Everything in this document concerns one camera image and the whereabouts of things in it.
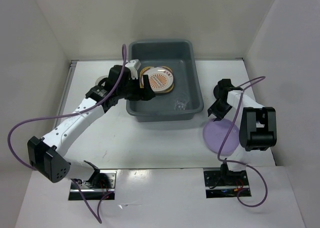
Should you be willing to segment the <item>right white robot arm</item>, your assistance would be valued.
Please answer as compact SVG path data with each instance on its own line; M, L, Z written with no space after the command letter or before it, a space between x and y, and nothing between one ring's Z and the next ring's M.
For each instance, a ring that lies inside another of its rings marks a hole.
M207 113L214 119L207 122L202 135L207 147L222 162L218 181L225 185L243 179L252 156L277 142L275 109L245 94L250 85L261 80L259 77L234 86L230 79L222 79L213 89L216 101Z

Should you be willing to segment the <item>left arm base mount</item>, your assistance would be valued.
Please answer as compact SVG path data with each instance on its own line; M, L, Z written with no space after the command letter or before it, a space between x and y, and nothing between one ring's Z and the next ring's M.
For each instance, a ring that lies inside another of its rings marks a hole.
M81 201L82 197L77 187L83 193L83 196L88 201L98 201L103 196L104 200L115 199L117 170L101 170L100 177L93 185L87 181L76 179L76 185L71 182L69 190L69 201Z

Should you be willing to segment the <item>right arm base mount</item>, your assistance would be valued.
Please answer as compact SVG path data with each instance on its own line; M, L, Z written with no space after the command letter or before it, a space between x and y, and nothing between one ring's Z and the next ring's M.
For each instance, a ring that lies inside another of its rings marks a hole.
M203 177L207 199L236 198L239 191L241 191L240 197L252 196L245 171L236 172L235 176L222 178L219 169L204 169Z

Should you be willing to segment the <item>clear plastic cup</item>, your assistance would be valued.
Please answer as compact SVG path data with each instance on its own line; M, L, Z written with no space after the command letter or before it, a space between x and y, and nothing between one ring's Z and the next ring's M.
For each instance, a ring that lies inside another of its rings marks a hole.
M179 93L175 96L173 109L175 111L186 110L190 97L186 93Z

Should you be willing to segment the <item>purple round plate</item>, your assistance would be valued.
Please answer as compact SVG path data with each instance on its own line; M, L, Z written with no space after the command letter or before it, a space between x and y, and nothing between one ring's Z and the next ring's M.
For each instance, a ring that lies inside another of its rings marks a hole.
M218 153L220 146L229 130L232 121L222 119L220 121L209 120L203 128L202 136L205 145L214 153ZM234 125L221 152L221 156L230 156L239 146L239 128Z

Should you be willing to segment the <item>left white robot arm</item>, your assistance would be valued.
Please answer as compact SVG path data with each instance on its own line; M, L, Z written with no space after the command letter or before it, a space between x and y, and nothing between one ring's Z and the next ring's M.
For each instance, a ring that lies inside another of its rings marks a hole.
M89 161L68 161L65 155L74 141L120 99L149 101L155 97L148 76L138 75L140 66L137 59L113 66L108 76L86 93L71 117L41 138L30 138L27 142L30 165L52 183L70 178L82 180L89 188L96 187L105 178L101 170Z

